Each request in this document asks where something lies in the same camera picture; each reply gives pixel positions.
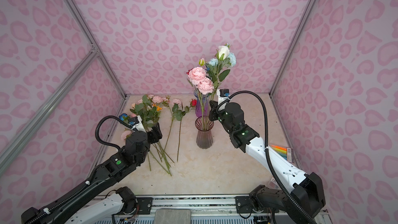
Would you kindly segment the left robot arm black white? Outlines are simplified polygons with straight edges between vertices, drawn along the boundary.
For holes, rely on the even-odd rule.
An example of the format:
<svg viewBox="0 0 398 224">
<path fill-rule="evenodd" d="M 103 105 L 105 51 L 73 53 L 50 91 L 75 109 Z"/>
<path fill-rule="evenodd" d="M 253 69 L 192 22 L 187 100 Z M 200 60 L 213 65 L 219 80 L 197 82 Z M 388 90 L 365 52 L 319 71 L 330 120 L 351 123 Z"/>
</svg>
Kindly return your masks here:
<svg viewBox="0 0 398 224">
<path fill-rule="evenodd" d="M 95 167 L 89 177 L 70 192 L 40 209 L 29 208 L 21 215 L 23 224 L 65 224 L 98 194 L 120 182 L 145 162 L 150 145 L 162 138 L 157 123 L 151 131 L 135 131 L 116 154 Z"/>
</svg>

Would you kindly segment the light blue flower sprig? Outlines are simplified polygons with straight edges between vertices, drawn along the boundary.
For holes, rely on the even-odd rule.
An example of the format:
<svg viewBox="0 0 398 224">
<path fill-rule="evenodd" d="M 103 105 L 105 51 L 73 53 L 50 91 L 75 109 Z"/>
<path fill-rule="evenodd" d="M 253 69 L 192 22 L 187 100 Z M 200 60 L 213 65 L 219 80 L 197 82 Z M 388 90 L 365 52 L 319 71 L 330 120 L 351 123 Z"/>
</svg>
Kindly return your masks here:
<svg viewBox="0 0 398 224">
<path fill-rule="evenodd" d="M 212 81 L 224 81 L 229 75 L 231 68 L 236 65 L 236 56 L 230 51 L 231 45 L 225 43 L 218 47 L 215 57 L 206 63 L 208 77 Z"/>
</svg>

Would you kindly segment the white rose long stem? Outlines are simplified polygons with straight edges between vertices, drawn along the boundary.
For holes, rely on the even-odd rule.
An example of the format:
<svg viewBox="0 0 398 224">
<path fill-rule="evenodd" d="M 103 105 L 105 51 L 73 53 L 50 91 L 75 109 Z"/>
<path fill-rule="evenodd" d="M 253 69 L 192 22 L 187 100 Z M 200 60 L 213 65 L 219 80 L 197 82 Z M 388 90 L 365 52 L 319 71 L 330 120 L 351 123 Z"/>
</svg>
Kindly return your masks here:
<svg viewBox="0 0 398 224">
<path fill-rule="evenodd" d="M 215 57 L 208 62 L 208 74 L 214 85 L 212 99 L 214 99 L 218 87 L 230 73 L 230 54 L 230 45 L 219 46 Z"/>
</svg>

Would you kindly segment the small red rose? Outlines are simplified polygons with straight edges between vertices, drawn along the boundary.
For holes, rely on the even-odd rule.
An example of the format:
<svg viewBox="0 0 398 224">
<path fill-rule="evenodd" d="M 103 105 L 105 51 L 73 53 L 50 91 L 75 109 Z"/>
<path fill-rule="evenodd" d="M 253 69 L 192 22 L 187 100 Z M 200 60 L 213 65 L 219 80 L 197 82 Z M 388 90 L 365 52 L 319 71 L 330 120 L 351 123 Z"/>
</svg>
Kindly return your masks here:
<svg viewBox="0 0 398 224">
<path fill-rule="evenodd" d="M 178 148 L 177 148 L 177 161 L 179 161 L 179 151 L 180 151 L 180 144 L 181 144 L 181 130 L 182 130 L 182 120 L 184 116 L 195 109 L 197 104 L 197 100 L 192 99 L 187 106 L 183 106 L 181 103 L 180 106 L 177 108 L 176 111 L 176 120 L 179 121 L 179 136 L 178 136 Z"/>
</svg>

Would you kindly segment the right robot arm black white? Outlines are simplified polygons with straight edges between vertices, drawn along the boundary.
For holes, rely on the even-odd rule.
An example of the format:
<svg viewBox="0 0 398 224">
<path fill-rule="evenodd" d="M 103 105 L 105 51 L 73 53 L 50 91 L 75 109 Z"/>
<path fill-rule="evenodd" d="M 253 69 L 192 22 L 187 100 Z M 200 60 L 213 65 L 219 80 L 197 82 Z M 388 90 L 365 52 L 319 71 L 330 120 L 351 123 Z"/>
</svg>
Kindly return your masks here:
<svg viewBox="0 0 398 224">
<path fill-rule="evenodd" d="M 219 121 L 230 137 L 232 145 L 263 165 L 277 182 L 279 189 L 260 185 L 250 193 L 256 211 L 270 208 L 286 212 L 297 224 L 313 224 L 325 207 L 322 179 L 308 174 L 288 162 L 268 146 L 257 131 L 244 120 L 244 112 L 237 103 L 210 102 L 210 119 Z"/>
</svg>

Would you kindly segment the purple blue glass vase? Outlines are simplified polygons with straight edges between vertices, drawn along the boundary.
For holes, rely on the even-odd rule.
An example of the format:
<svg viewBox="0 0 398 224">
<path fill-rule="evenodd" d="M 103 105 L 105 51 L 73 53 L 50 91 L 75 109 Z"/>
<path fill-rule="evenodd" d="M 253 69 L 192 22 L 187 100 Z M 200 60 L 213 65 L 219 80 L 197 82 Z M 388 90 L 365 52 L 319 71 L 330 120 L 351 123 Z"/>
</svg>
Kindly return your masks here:
<svg viewBox="0 0 398 224">
<path fill-rule="evenodd" d="M 209 115 L 209 99 L 208 95 L 202 94 L 198 89 L 194 90 L 194 96 L 196 97 L 197 104 L 195 107 L 195 114 L 197 117 Z"/>
</svg>

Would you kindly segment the smoky pink glass vase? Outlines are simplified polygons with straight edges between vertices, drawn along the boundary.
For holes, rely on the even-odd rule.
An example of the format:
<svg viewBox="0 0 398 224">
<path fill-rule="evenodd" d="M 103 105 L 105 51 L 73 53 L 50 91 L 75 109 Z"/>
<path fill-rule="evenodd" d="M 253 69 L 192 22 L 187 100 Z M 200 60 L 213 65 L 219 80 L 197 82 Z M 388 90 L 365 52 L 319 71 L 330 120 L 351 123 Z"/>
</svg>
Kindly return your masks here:
<svg viewBox="0 0 398 224">
<path fill-rule="evenodd" d="M 211 132 L 214 122 L 210 121 L 208 116 L 202 116 L 195 121 L 195 127 L 198 130 L 196 138 L 197 146 L 201 149 L 210 148 L 214 143 Z"/>
</svg>

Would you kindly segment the pink flower sprig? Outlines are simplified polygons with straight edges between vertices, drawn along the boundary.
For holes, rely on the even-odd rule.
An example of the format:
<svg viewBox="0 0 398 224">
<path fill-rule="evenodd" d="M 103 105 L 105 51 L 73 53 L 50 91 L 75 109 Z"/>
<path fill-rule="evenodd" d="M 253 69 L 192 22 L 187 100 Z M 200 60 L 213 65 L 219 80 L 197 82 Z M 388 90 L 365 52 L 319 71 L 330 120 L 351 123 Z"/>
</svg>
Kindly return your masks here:
<svg viewBox="0 0 398 224">
<path fill-rule="evenodd" d="M 182 121 L 182 118 L 184 116 L 184 113 L 183 113 L 184 107 L 183 107 L 182 101 L 180 99 L 173 99 L 171 101 L 168 101 L 166 106 L 168 107 L 168 109 L 171 113 L 171 123 L 170 123 L 170 128 L 169 128 L 167 139 L 166 139 L 166 144 L 164 146 L 165 149 L 167 148 L 167 145 L 169 143 L 169 140 L 171 137 L 171 131 L 172 131 L 173 124 L 174 124 L 175 120 Z"/>
</svg>

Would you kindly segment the pink carnation sprig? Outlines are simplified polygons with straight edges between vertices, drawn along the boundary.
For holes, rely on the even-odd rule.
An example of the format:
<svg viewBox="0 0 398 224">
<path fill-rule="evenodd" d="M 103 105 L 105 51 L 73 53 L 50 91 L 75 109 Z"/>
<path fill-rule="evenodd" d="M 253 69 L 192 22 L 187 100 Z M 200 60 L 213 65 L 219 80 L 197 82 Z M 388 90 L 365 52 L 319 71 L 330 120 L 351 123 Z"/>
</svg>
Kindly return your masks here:
<svg viewBox="0 0 398 224">
<path fill-rule="evenodd" d="M 195 89 L 198 89 L 202 94 L 208 95 L 208 99 L 213 93 L 214 85 L 211 79 L 207 76 L 207 69 L 205 69 L 205 60 L 199 60 L 199 66 L 194 67 L 188 75 L 189 82 Z"/>
</svg>

